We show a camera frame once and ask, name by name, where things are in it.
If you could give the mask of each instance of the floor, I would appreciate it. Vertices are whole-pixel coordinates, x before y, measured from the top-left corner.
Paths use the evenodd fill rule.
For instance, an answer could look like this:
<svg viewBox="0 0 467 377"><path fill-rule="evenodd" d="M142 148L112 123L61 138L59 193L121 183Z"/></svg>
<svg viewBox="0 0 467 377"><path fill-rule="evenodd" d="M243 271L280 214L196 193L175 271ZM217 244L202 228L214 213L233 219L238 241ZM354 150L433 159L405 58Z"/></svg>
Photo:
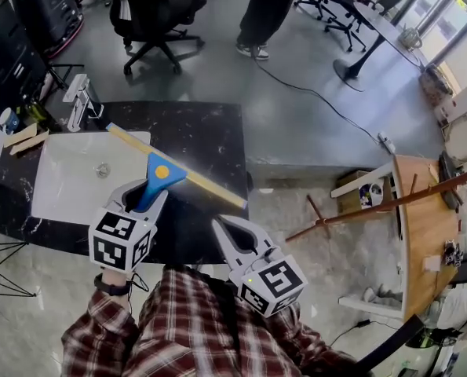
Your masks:
<svg viewBox="0 0 467 377"><path fill-rule="evenodd" d="M301 93L270 79L256 64L235 51L239 23L249 0L208 0L188 27L206 41L203 51L182 60L177 76L162 52L155 49L133 66L122 38L114 33L109 8L86 4L86 22L57 62L83 63L102 101L190 100L241 104L246 157L250 168L264 165L312 167L336 174L344 168L378 167L388 153L363 131L336 115L310 93ZM332 2L338 16L344 12ZM368 60L363 77L366 92L350 89L335 75L337 58L353 62L361 53L346 53L345 34L323 32L324 23L312 18L316 9L291 9L269 41L271 59L262 65L284 81L313 88L375 137L383 131L399 154L436 158L443 147L439 127L418 85L419 71L386 43ZM376 34L362 27L371 45ZM140 44L134 43L133 50ZM193 42L173 42L175 54L193 52Z"/></svg>
<svg viewBox="0 0 467 377"><path fill-rule="evenodd" d="M361 293L365 287L380 283L394 290L400 285L396 271L400 243L394 219L335 226L331 240L315 231L291 244L284 242L286 236L308 226L314 217L305 202L307 193L324 215L335 213L330 188L330 185L281 187L272 194L254 190L249 197L250 218L264 227L286 254L295 257L307 276L310 284L300 300L301 319L328 342L357 321L370 318L338 305L340 296ZM8 241L0 235L0 242ZM152 288L161 276L162 266L144 264L137 271ZM85 312L98 267L87 257L30 245L4 262L0 272L28 291L38 293L37 298L0 296L0 377L59 375L60 337ZM228 278L226 265L215 265L213 272L215 277ZM142 291L133 293L134 317L137 318L147 296ZM399 326L394 320L381 322ZM343 336L335 348L361 358L392 332L391 328L372 324ZM386 361L377 375L388 375L392 362L393 358Z"/></svg>

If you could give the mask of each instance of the plaid shirt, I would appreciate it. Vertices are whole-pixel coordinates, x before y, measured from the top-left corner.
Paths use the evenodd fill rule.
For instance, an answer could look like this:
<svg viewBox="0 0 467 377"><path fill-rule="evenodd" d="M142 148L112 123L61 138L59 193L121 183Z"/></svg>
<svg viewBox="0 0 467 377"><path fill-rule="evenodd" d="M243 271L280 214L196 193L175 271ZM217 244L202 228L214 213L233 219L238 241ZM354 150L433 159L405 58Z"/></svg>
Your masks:
<svg viewBox="0 0 467 377"><path fill-rule="evenodd" d="M265 319L238 298L239 351L202 274L166 267L140 312L96 291L62 337L62 376L348 375L354 360L299 321L299 305Z"/></svg>

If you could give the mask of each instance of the marble counter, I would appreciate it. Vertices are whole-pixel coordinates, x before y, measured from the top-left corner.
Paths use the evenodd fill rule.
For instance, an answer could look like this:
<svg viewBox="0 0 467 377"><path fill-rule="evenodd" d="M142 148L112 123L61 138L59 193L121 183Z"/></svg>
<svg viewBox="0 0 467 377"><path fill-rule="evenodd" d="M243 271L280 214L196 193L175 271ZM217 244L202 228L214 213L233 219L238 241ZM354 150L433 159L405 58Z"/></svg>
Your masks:
<svg viewBox="0 0 467 377"><path fill-rule="evenodd" d="M70 108L53 113L65 125ZM233 104L201 102L110 102L101 120L86 120L85 131L113 122L128 131L150 131L151 145L232 192L247 197L242 114ZM88 226L31 216L42 145L0 159L0 233L28 243L88 255ZM189 181L171 186L157 224L155 247L146 262L222 263L210 222L217 214L248 217Z"/></svg>

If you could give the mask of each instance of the white sink basin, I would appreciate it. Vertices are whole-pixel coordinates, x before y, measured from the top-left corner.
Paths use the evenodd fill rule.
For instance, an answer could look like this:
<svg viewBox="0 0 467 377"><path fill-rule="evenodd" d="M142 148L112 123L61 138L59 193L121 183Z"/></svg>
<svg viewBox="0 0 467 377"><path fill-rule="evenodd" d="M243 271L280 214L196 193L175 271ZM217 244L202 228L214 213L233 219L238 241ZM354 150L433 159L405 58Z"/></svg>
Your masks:
<svg viewBox="0 0 467 377"><path fill-rule="evenodd" d="M131 134L150 143L147 131ZM89 225L113 190L146 178L147 168L144 153L108 132L51 135L39 160L31 215Z"/></svg>

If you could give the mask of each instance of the black watch strap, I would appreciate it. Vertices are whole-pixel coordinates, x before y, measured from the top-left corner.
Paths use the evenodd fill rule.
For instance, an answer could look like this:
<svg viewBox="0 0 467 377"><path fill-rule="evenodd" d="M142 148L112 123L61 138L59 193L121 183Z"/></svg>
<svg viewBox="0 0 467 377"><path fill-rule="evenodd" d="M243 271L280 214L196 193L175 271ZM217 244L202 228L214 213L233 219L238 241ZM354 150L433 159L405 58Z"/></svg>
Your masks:
<svg viewBox="0 0 467 377"><path fill-rule="evenodd" d="M108 285L102 281L102 274L100 273L93 280L93 284L99 291L106 292L110 296L125 296L130 292L130 282L126 281L125 286Z"/></svg>

